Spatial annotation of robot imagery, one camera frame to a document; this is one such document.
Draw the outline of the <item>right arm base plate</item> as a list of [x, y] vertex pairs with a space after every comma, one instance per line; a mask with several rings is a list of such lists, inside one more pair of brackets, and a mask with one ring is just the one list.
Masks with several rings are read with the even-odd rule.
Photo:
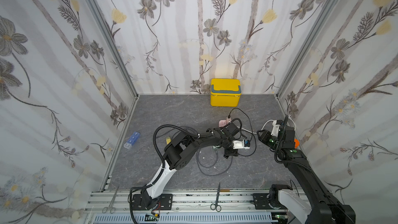
[[280, 205], [269, 194], [252, 194], [253, 204], [256, 210], [280, 209]]

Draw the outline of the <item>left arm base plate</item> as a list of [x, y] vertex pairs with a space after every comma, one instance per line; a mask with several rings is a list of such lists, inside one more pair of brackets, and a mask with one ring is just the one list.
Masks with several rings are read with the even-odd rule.
[[162, 194], [159, 197], [151, 198], [147, 193], [133, 194], [129, 200], [130, 209], [133, 211], [161, 210], [168, 211], [172, 209], [173, 195]]

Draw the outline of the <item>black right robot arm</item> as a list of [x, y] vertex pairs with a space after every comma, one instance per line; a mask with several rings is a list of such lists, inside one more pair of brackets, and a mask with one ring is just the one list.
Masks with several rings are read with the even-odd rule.
[[273, 129], [257, 131], [258, 139], [274, 152], [274, 160], [296, 178], [308, 202], [289, 185], [273, 184], [267, 203], [272, 208], [286, 207], [302, 224], [354, 224], [356, 214], [328, 191], [311, 168], [305, 154], [296, 147], [295, 129], [288, 126], [289, 116], [274, 120]]

